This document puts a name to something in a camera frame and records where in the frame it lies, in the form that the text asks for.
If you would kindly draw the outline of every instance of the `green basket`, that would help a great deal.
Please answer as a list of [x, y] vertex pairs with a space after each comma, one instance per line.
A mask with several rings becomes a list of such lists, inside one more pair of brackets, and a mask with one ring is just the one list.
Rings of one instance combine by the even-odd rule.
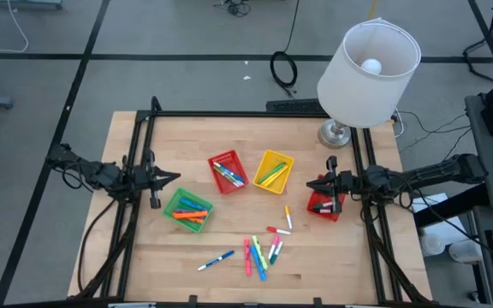
[[[194, 203], [203, 205], [204, 207], [206, 207], [208, 209], [208, 214], [206, 215], [203, 223], [198, 224], [195, 222], [190, 222], [187, 219], [175, 219], [172, 216], [172, 212], [175, 211], [175, 209], [177, 209], [177, 208], [184, 209], [184, 210], [194, 210], [185, 204], [181, 204], [180, 203], [181, 198], [188, 198], [191, 201], [193, 201]], [[212, 203], [210, 203], [210, 202], [208, 202], [202, 198], [199, 198], [196, 195], [194, 195], [192, 192], [189, 192], [186, 189], [180, 187], [180, 188], [178, 188], [178, 190], [176, 190], [175, 194], [172, 196], [169, 203], [164, 208], [163, 214], [166, 217], [172, 219], [173, 221], [180, 223], [182, 226], [194, 231], [195, 233], [199, 233], [203, 229], [203, 226], [205, 225], [206, 220], [209, 219], [209, 216], [212, 213], [212, 207], [213, 207]]]

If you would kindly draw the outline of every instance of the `light bulb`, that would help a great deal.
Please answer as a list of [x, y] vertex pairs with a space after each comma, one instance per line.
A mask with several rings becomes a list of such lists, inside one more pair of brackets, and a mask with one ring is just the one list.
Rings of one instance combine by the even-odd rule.
[[382, 63], [376, 59], [366, 59], [360, 67], [368, 73], [382, 73]]

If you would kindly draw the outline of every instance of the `blue marker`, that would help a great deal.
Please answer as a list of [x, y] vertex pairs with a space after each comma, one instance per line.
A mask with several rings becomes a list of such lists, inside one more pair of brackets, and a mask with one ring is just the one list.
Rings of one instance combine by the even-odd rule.
[[207, 267], [213, 265], [213, 264], [217, 264], [218, 262], [224, 260], [225, 258], [231, 256], [232, 254], [234, 254], [235, 251], [229, 251], [229, 252], [226, 252], [224, 253], [222, 256], [218, 257], [218, 258], [215, 258], [214, 260], [210, 261], [209, 263], [205, 264], [205, 265], [202, 265], [201, 267], [199, 267], [197, 270], [204, 270], [206, 269]]
[[254, 263], [256, 264], [258, 273], [260, 274], [260, 280], [265, 281], [266, 278], [265, 278], [264, 268], [262, 267], [262, 263], [260, 262], [260, 256], [256, 253], [256, 247], [254, 247], [254, 245], [250, 245], [250, 251], [252, 252]]
[[201, 204], [196, 204], [192, 200], [186, 199], [186, 198], [181, 198], [180, 203], [185, 204], [191, 208], [194, 208], [195, 210], [208, 210]]
[[218, 168], [220, 168], [220, 170], [222, 170], [223, 172], [227, 173], [229, 176], [233, 177], [234, 179], [238, 180], [241, 184], [244, 184], [245, 181], [243, 179], [241, 179], [240, 176], [236, 175], [235, 173], [231, 172], [231, 170], [223, 167], [221, 164], [219, 163], [214, 163]]

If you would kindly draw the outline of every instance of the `white lampshade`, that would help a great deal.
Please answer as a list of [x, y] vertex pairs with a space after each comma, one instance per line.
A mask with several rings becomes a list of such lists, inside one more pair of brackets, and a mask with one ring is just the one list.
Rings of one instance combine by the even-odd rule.
[[[361, 68], [368, 59], [381, 73]], [[416, 40], [382, 19], [347, 31], [318, 82], [318, 100], [330, 117], [351, 127], [373, 127], [389, 120], [421, 60]]]

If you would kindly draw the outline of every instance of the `wooden tabletop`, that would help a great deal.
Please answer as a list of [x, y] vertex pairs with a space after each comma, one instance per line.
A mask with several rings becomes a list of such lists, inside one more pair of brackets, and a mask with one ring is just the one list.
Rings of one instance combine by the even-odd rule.
[[[102, 161], [120, 162], [128, 153], [134, 116], [134, 112], [114, 114]], [[179, 179], [159, 193], [163, 207], [176, 188], [184, 187], [212, 202], [214, 211], [203, 231], [194, 234], [164, 217], [163, 210], [152, 210], [149, 193], [143, 194], [126, 300], [184, 302], [189, 295], [196, 294], [199, 302], [307, 304], [314, 297], [321, 297], [325, 304], [376, 304], [365, 225], [359, 218], [360, 203], [347, 197], [338, 222], [306, 211], [312, 193], [306, 182], [326, 172], [329, 155], [338, 156], [339, 170], [355, 171], [351, 145], [330, 150], [318, 142], [317, 131], [323, 120], [156, 118], [151, 143], [156, 164], [163, 170], [181, 173]], [[391, 125], [384, 124], [371, 132], [377, 163], [401, 170]], [[360, 136], [364, 152], [362, 133]], [[231, 149], [239, 154], [250, 181], [265, 150], [294, 158], [284, 193], [277, 195], [249, 184], [231, 194], [220, 194], [207, 158]], [[109, 202], [104, 192], [94, 193], [86, 226]], [[267, 233], [265, 228], [288, 229], [285, 204], [291, 210], [292, 235], [282, 236], [284, 245], [275, 265], [267, 270], [267, 281], [260, 281], [255, 268], [252, 276], [247, 277], [243, 239], [256, 234], [267, 254], [274, 234]], [[388, 206], [387, 212], [395, 259], [418, 290], [430, 298], [412, 214], [394, 205]], [[87, 241], [84, 285], [107, 256], [115, 213], [116, 207], [103, 216]], [[197, 271], [200, 265], [231, 249], [235, 250], [232, 257]], [[383, 260], [381, 263], [387, 298], [392, 299], [387, 267]], [[115, 269], [113, 293], [120, 268], [118, 264]], [[78, 293], [76, 279], [75, 270], [69, 294]]]

